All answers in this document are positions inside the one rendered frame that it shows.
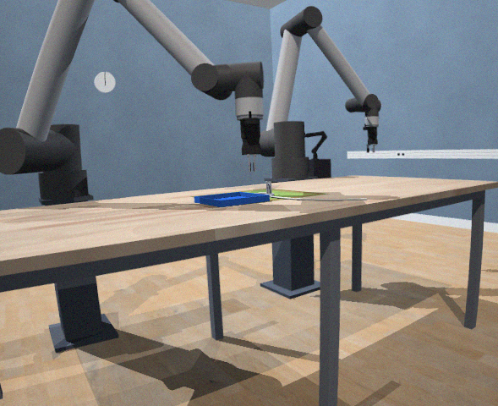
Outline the blue tray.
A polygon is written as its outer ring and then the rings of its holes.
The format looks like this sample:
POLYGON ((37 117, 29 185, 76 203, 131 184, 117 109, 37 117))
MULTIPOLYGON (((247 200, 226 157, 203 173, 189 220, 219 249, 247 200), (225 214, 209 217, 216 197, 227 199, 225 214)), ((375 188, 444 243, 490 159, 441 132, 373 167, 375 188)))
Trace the blue tray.
POLYGON ((233 192, 217 195, 195 196, 194 202, 209 206, 237 206, 258 202, 270 201, 270 195, 254 194, 246 192, 233 192))

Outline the green grass turf mat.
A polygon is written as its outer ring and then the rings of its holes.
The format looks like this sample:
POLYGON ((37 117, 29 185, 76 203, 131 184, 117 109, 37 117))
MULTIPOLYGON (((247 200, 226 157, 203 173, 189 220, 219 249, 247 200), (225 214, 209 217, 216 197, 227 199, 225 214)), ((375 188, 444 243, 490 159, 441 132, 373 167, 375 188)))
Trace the green grass turf mat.
MULTIPOLYGON (((295 190, 285 190, 285 189, 271 189, 273 196, 278 197, 287 197, 287 198, 301 198, 315 195, 328 195, 324 193, 315 193, 315 192, 305 192, 305 191, 295 191, 295 190)), ((246 190, 246 191, 238 191, 238 192, 246 192, 246 193, 263 193, 266 192, 266 189, 254 189, 254 190, 246 190)), ((270 201, 275 200, 286 200, 286 199, 278 199, 270 197, 270 201)))

